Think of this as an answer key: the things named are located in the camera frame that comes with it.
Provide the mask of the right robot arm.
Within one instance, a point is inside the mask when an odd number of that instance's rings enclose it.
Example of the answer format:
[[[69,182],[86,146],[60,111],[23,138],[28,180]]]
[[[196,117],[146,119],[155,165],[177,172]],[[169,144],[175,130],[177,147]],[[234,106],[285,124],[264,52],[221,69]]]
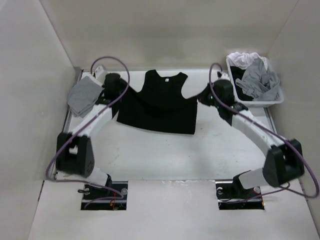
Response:
[[[243,133],[264,154],[263,167],[237,174],[232,179],[234,198],[248,196],[254,188],[283,184],[298,179],[305,173],[302,146],[296,139],[287,140],[269,130],[244,104],[235,101],[233,86],[226,79],[209,82],[197,95],[197,100],[217,109],[221,119]]]

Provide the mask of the black tank top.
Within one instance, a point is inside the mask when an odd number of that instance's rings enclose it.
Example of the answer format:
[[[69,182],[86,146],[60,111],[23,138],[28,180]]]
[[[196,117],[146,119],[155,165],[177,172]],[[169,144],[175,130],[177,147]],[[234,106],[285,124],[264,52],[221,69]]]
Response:
[[[148,131],[194,135],[198,97],[182,95],[188,75],[160,76],[153,69],[145,73],[141,91],[128,88],[121,99],[117,122]]]

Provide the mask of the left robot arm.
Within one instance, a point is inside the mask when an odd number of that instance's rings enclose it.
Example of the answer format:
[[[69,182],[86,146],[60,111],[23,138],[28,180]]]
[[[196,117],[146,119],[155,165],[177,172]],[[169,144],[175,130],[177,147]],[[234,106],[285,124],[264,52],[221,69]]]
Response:
[[[92,136],[111,121],[120,108],[120,100],[128,89],[128,83],[118,73],[105,75],[97,103],[84,120],[70,132],[62,132],[57,137],[55,168],[66,174],[59,182],[79,182],[95,187],[100,199],[112,195],[112,178],[95,165]]]

